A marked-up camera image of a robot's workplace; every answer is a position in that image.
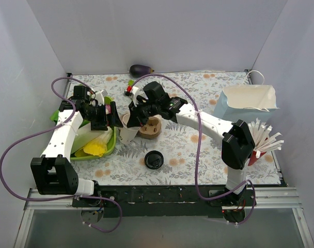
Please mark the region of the white paper coffee cup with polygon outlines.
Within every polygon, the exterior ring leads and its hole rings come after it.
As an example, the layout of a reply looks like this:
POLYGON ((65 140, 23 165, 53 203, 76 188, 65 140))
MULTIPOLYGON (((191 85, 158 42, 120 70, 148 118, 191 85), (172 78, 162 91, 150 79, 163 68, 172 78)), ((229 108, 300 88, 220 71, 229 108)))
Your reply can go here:
POLYGON ((120 128, 120 134, 119 134, 119 139, 120 142, 124 145, 128 145, 137 135, 140 127, 127 127, 127 123, 129 121, 130 114, 124 114, 121 116, 121 122, 123 124, 123 127, 120 128))

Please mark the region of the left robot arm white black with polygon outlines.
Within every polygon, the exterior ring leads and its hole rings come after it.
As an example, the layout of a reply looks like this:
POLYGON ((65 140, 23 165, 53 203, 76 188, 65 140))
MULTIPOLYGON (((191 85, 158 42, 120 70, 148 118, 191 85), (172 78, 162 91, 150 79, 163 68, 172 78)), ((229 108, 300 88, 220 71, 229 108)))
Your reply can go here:
POLYGON ((72 146, 83 121, 91 131, 108 131, 121 128, 116 103, 105 102, 87 86, 77 85, 69 99, 62 100, 58 110, 57 126, 41 157, 33 158, 30 167, 41 195, 77 195, 92 207, 102 199, 92 180, 81 179, 70 163, 72 146))

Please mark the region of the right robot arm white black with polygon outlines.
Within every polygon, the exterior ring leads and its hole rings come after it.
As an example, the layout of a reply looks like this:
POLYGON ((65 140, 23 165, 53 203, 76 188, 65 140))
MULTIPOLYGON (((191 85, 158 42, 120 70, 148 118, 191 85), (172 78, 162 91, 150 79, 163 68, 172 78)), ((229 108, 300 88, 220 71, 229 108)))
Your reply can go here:
POLYGON ((148 83, 143 91, 145 97, 138 94, 137 87, 128 86, 124 93, 132 97, 127 127, 142 127, 149 117, 160 115, 165 120, 191 127, 220 143, 222 161, 228 167, 227 182, 225 192, 209 200, 224 200, 234 206, 243 201, 247 185, 246 169, 255 146, 247 123, 242 120, 222 120, 201 112, 185 99, 171 98, 156 81, 148 83))

